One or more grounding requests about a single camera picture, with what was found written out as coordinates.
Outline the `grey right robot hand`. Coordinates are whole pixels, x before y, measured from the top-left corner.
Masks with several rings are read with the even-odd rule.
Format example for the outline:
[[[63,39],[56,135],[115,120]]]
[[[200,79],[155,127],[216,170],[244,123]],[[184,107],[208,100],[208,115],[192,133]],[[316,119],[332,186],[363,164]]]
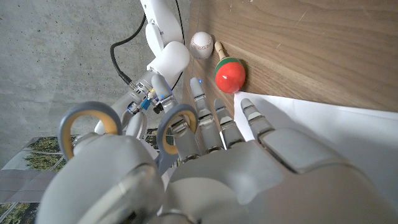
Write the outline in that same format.
[[[131,82],[127,93],[111,106],[118,114],[122,127],[127,125],[132,115],[142,110],[141,104],[147,99],[149,92],[153,89],[150,80],[154,75],[155,72],[146,71],[136,82]]]

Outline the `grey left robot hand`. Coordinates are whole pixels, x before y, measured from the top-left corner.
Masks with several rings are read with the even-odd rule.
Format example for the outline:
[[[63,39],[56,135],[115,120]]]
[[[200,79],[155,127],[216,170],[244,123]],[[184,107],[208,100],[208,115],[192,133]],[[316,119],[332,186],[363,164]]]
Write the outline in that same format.
[[[246,141],[222,100],[177,103],[161,75],[159,155],[91,101],[67,111],[67,159],[47,187],[37,223],[396,223],[397,212],[349,160],[304,133],[274,128],[249,99]]]

